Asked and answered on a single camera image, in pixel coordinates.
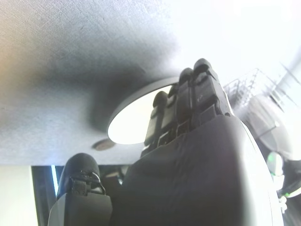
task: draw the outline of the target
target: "light strip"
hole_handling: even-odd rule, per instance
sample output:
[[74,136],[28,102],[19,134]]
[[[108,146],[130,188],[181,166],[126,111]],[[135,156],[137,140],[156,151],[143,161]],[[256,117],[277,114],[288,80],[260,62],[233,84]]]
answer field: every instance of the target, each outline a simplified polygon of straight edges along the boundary
[[57,195],[58,182],[57,182],[57,177],[56,177],[55,165],[51,165],[51,171],[52,171],[53,185],[54,185],[54,187],[55,187],[55,195]]

